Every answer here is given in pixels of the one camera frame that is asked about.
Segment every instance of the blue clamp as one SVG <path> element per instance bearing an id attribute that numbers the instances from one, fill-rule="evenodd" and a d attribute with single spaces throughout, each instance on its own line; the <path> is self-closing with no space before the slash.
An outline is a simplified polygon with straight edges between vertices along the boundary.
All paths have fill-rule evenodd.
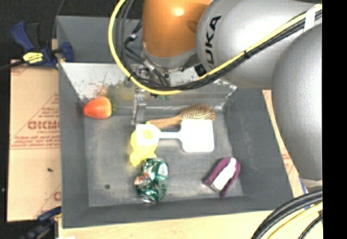
<path id="1" fill-rule="evenodd" d="M 61 213 L 61 206 L 53 208 L 37 218 L 37 221 L 41 224 L 30 229 L 25 235 L 21 236 L 20 239 L 41 239 L 48 234 L 53 226 L 56 227 L 57 222 L 54 220 L 54 216 Z"/>
<path id="2" fill-rule="evenodd" d="M 69 43 L 62 43 L 59 49 L 49 51 L 47 46 L 36 50 L 30 40 L 24 22 L 17 23 L 11 29 L 14 40 L 24 48 L 23 60 L 31 66 L 44 66 L 57 69 L 57 58 L 54 53 L 63 53 L 66 62 L 74 61 L 72 46 Z"/>

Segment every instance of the yellow cable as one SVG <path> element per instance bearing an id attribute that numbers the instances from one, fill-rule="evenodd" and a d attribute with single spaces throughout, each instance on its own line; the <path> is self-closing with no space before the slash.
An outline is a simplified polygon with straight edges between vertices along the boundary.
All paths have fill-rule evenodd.
<path id="1" fill-rule="evenodd" d="M 138 87 L 152 93 L 152 94 L 158 94 L 158 95 L 171 95 L 171 94 L 177 94 L 180 93 L 180 90 L 174 90 L 174 91 L 160 91 L 157 89 L 152 89 L 149 87 L 146 87 L 145 85 L 143 85 L 142 83 L 140 83 L 139 81 L 137 81 L 131 74 L 130 72 L 128 72 L 128 70 L 124 67 L 124 65 L 122 64 L 122 62 L 119 60 L 117 52 L 115 50 L 114 44 L 113 44 L 113 26 L 114 26 L 114 22 L 115 22 L 115 18 L 121 8 L 121 6 L 125 3 L 125 1 L 127 0 L 120 0 L 118 2 L 118 4 L 115 6 L 115 9 L 113 10 L 113 13 L 111 15 L 110 18 L 110 24 L 108 26 L 108 44 L 112 53 L 112 56 L 115 60 L 115 62 L 117 63 L 117 65 L 119 66 L 119 68 L 125 73 L 125 75 L 131 80 L 133 81 Z M 315 9 L 316 12 L 321 11 L 322 9 L 322 5 L 321 4 L 317 4 L 315 6 L 312 7 L 312 9 Z M 237 59 L 241 58 L 242 56 L 246 55 L 247 52 L 255 49 L 256 47 L 262 45 L 263 43 L 267 42 L 268 40 L 270 40 L 271 38 L 273 38 L 274 36 L 277 36 L 278 34 L 280 34 L 281 32 L 283 32 L 284 30 L 286 30 L 287 28 L 293 26 L 294 24 L 298 23 L 299 21 L 303 20 L 306 17 L 306 14 L 302 14 L 297 16 L 296 18 L 288 21 L 287 23 L 283 24 L 282 26 L 280 26 L 279 28 L 275 29 L 273 32 L 271 32 L 269 35 L 265 36 L 263 39 L 259 40 L 257 43 L 253 44 L 251 47 L 247 48 L 245 51 L 237 54 L 236 56 L 234 56 L 233 58 L 231 58 L 230 60 L 228 60 L 227 62 L 219 65 L 218 67 L 214 68 L 213 70 L 207 72 L 206 74 L 202 75 L 201 77 L 199 77 L 197 80 L 202 80 L 206 77 L 208 77 L 209 75 L 212 75 L 216 72 L 219 72 L 220 70 L 223 70 L 226 66 L 230 65 L 231 63 L 233 63 L 234 61 L 236 61 Z"/>
<path id="2" fill-rule="evenodd" d="M 289 221 L 286 221 L 284 224 L 282 224 L 281 226 L 279 226 L 275 231 L 273 231 L 267 239 L 273 239 L 276 237 L 276 235 L 278 235 L 279 233 L 281 233 L 283 230 L 297 224 L 298 222 L 302 221 L 303 219 L 311 216 L 314 213 L 317 213 L 319 211 L 321 211 L 323 209 L 323 202 L 318 203 L 306 210 L 304 210 L 303 212 L 297 214 L 295 217 L 291 218 Z"/>
<path id="3" fill-rule="evenodd" d="M 115 50 L 114 44 L 113 44 L 113 26 L 114 26 L 114 22 L 115 22 L 115 18 L 117 16 L 117 13 L 120 10 L 120 7 L 124 4 L 126 0 L 120 0 L 118 2 L 118 4 L 115 6 L 115 9 L 111 15 L 110 18 L 110 24 L 108 26 L 108 45 L 110 47 L 112 56 L 115 60 L 115 62 L 117 63 L 117 65 L 119 66 L 119 68 L 125 73 L 125 75 L 131 80 L 133 81 L 137 86 L 139 86 L 142 89 L 145 89 L 146 91 L 153 93 L 153 94 L 161 94 L 161 95 L 170 95 L 170 94 L 177 94 L 180 93 L 181 91 L 158 91 L 155 89 L 151 89 L 148 88 L 146 86 L 144 86 L 143 84 L 141 84 L 139 81 L 137 81 L 133 76 L 131 76 L 130 72 L 128 72 L 128 70 L 124 67 L 124 65 L 121 63 L 121 61 L 118 58 L 117 52 Z"/>
<path id="4" fill-rule="evenodd" d="M 315 9 L 316 12 L 318 12 L 318 11 L 320 11 L 322 9 L 322 5 L 321 4 L 317 4 L 317 5 L 313 6 L 312 8 Z M 285 24 L 283 24 L 282 26 L 280 26 L 279 28 L 277 28 L 273 32 L 271 32 L 269 35 L 265 36 L 264 38 L 262 38 L 261 40 L 257 41 L 255 44 L 253 44 L 251 47 L 247 48 L 245 51 L 237 54 L 232 59 L 226 61 L 225 63 L 219 65 L 218 67 L 214 68 L 213 70 L 211 70 L 211 71 L 207 72 L 206 74 L 202 75 L 198 80 L 200 80 L 202 78 L 205 78 L 208 75 L 211 75 L 211 74 L 214 74 L 216 72 L 219 72 L 220 70 L 222 70 L 226 66 L 230 65 L 231 63 L 233 63 L 235 60 L 237 60 L 240 57 L 244 56 L 246 54 L 245 52 L 250 52 L 251 50 L 255 49 L 256 47 L 258 47 L 258 46 L 262 45 L 263 43 L 267 42 L 268 40 L 272 39 L 274 36 L 277 36 L 278 34 L 283 32 L 284 30 L 288 29 L 289 27 L 293 26 L 294 24 L 298 23 L 299 21 L 303 20 L 305 17 L 306 17 L 306 14 L 303 14 L 303 15 L 297 16 L 294 19 L 286 22 Z"/>

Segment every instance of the kuka logo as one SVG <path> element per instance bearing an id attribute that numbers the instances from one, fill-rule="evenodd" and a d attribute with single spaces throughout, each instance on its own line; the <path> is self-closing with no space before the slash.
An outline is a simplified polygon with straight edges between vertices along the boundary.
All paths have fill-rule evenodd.
<path id="1" fill-rule="evenodd" d="M 206 32 L 207 42 L 205 43 L 205 53 L 207 54 L 207 62 L 209 64 L 214 64 L 213 53 L 212 53 L 212 40 L 213 40 L 213 37 L 215 35 L 217 22 L 218 22 L 218 20 L 221 19 L 221 17 L 222 16 L 213 17 L 210 21 L 210 24 L 209 24 L 210 29 L 212 29 L 212 34 L 210 35 L 208 33 L 209 30 L 207 30 L 207 32 Z"/>
<path id="2" fill-rule="evenodd" d="M 45 121 L 30 121 L 28 122 L 28 128 L 30 130 L 41 130 L 41 129 L 59 129 L 59 121 L 50 121 L 50 120 L 45 120 Z"/>

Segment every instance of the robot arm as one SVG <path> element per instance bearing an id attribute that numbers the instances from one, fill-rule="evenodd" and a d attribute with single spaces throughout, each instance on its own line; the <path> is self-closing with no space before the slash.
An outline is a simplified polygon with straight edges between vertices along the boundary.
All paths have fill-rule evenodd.
<path id="1" fill-rule="evenodd" d="M 115 51 L 112 15 L 110 49 L 135 84 L 151 93 L 173 94 L 220 77 L 238 87 L 271 89 L 277 123 L 300 177 L 314 185 L 322 182 L 321 5 L 145 0 L 143 11 L 143 59 L 150 67 L 167 75 L 200 65 L 206 73 L 178 88 L 137 78 Z"/>

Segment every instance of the wooden brush handle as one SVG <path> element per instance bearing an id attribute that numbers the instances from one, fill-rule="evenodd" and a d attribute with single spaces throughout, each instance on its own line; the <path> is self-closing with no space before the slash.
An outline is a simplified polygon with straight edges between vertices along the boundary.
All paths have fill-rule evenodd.
<path id="1" fill-rule="evenodd" d="M 149 120 L 148 123 L 157 126 L 159 129 L 162 129 L 172 125 L 180 125 L 181 121 L 182 121 L 182 118 L 179 115 L 177 115 L 175 117 L 167 118 L 167 119 Z"/>

